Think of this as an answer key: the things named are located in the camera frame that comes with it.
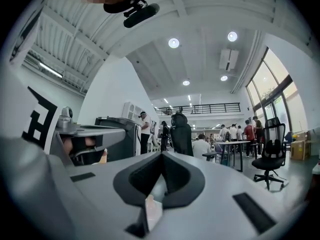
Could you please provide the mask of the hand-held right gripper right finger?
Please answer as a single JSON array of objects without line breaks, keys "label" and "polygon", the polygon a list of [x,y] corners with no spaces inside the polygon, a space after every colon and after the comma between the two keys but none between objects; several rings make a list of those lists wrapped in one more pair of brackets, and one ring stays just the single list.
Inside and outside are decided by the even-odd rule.
[{"label": "hand-held right gripper right finger", "polygon": [[[190,205],[164,210],[148,235],[150,240],[283,240],[306,210],[307,203],[286,209],[273,193],[227,166],[173,152],[170,155],[200,169],[205,186]],[[243,193],[272,219],[272,227],[258,232],[234,199]]]}]

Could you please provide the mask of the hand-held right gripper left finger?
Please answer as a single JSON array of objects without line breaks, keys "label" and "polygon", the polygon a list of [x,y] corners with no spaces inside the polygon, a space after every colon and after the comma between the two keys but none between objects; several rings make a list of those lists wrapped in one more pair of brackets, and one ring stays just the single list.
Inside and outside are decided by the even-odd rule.
[{"label": "hand-held right gripper left finger", "polygon": [[148,228],[147,195],[135,185],[153,188],[160,152],[106,164],[66,166],[67,210],[73,240],[161,240],[163,219]]}]

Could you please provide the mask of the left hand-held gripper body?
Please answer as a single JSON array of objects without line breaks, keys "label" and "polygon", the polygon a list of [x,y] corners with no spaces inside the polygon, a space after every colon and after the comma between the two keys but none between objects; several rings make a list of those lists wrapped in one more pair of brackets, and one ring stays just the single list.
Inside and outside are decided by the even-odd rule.
[{"label": "left hand-held gripper body", "polygon": [[21,138],[31,114],[38,104],[32,92],[17,76],[18,70],[35,41],[38,20],[45,0],[32,0],[9,31],[0,49],[0,166],[13,160],[5,149],[9,140]]}]

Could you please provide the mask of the person's right hand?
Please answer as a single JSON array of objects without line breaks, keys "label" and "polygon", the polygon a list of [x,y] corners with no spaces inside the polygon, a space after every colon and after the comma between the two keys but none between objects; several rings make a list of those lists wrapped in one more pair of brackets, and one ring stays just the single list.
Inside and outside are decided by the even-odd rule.
[{"label": "person's right hand", "polygon": [[162,203],[154,200],[154,196],[152,194],[149,194],[145,199],[145,211],[148,230],[151,232],[162,217]]}]

